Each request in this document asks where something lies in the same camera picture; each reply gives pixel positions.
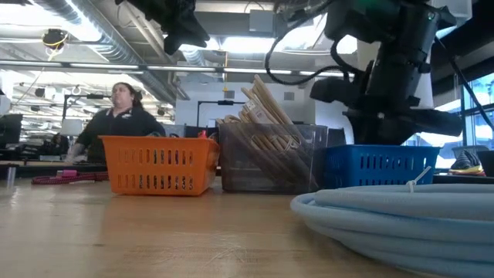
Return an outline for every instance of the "woman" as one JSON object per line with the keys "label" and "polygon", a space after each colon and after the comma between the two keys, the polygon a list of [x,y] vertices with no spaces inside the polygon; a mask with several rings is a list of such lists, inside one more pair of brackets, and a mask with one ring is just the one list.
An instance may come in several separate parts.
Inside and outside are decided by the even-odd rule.
{"label": "woman", "polygon": [[88,162],[105,162],[103,142],[100,135],[146,136],[148,134],[165,135],[163,126],[151,114],[146,112],[140,102],[142,96],[128,83],[113,85],[111,100],[113,108],[101,110],[94,115],[76,144],[67,155],[67,161],[74,158],[85,148]]}

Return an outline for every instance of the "workbench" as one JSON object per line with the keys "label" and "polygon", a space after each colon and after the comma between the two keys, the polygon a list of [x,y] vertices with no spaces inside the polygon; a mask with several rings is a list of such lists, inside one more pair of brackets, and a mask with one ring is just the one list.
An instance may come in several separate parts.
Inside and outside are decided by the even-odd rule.
{"label": "workbench", "polygon": [[119,196],[16,182],[0,195],[2,277],[409,278],[311,232],[293,196]]}

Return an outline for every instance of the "black cable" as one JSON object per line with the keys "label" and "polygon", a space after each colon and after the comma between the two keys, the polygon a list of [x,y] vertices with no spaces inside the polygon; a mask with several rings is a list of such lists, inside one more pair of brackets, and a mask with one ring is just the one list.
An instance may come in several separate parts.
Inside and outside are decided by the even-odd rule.
{"label": "black cable", "polygon": [[343,39],[343,37],[334,40],[330,50],[331,58],[333,58],[334,62],[336,62],[338,66],[341,66],[343,70],[347,71],[348,73],[353,73],[355,75],[355,80],[360,80],[360,77],[364,75],[365,72],[354,66],[351,66],[349,63],[345,62],[341,58],[340,54],[338,54],[338,44],[340,44],[341,39]]}
{"label": "black cable", "polygon": [[473,102],[475,103],[475,105],[479,109],[480,115],[482,116],[484,121],[487,123],[487,125],[489,125],[491,127],[491,129],[494,131],[494,124],[492,124],[492,121],[487,116],[486,111],[484,110],[481,103],[479,102],[479,100],[475,96],[475,93],[473,92],[472,88],[470,87],[468,80],[466,79],[462,70],[459,68],[458,64],[456,63],[455,58],[453,58],[453,55],[449,52],[449,50],[446,48],[445,44],[442,43],[442,41],[438,37],[435,37],[434,41],[443,48],[443,50],[444,50],[444,52],[445,52],[445,54],[449,60],[449,63],[451,63],[451,67],[453,68],[455,73],[458,75],[458,77],[462,81],[463,86],[465,86],[467,92],[469,92],[470,97],[472,98]]}
{"label": "black cable", "polygon": [[307,22],[309,19],[313,19],[314,17],[321,14],[333,2],[334,2],[334,0],[329,0],[328,2],[322,4],[319,8],[316,8],[316,10],[314,12],[309,13],[307,15],[307,17],[305,17],[304,19],[300,19],[299,21],[294,23],[281,36],[278,36],[278,38],[276,38],[275,42],[271,46],[271,49],[266,53],[266,58],[265,58],[266,73],[268,74],[269,77],[271,77],[271,79],[273,81],[280,83],[282,85],[288,85],[288,86],[300,85],[300,84],[304,84],[304,83],[310,81],[312,78],[318,76],[320,73],[325,72],[327,70],[339,70],[340,72],[343,73],[343,78],[345,80],[350,79],[350,74],[346,70],[344,70],[341,66],[325,66],[324,68],[317,70],[315,73],[309,75],[308,77],[302,78],[301,80],[297,80],[297,81],[281,80],[280,78],[278,78],[274,74],[272,74],[271,69],[269,68],[269,60],[271,59],[271,55],[272,55],[273,51],[275,50],[276,46],[278,45],[278,43],[281,42],[283,40],[283,38],[285,38],[286,34],[291,32],[292,30],[300,27],[303,23]]}

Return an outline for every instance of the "dark hair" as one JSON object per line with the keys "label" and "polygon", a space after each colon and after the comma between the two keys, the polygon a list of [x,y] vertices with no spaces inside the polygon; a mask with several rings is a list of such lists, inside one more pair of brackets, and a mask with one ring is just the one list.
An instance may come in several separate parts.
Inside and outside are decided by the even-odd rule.
{"label": "dark hair", "polygon": [[144,106],[142,105],[141,101],[142,100],[142,93],[138,90],[135,90],[132,85],[130,85],[129,83],[125,83],[125,82],[119,82],[119,83],[115,83],[115,85],[113,85],[113,88],[116,86],[116,85],[124,85],[130,92],[130,95],[131,96],[134,96],[134,99],[132,100],[132,107],[133,108],[142,108],[144,109]]}

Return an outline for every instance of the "red object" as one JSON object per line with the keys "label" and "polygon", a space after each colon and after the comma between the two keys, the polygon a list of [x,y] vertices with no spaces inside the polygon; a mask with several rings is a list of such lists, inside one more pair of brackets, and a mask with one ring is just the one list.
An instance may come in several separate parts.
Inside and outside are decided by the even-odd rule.
{"label": "red object", "polygon": [[75,176],[58,176],[58,177],[36,177],[33,178],[33,185],[68,185],[78,181],[108,181],[108,172],[81,173]]}

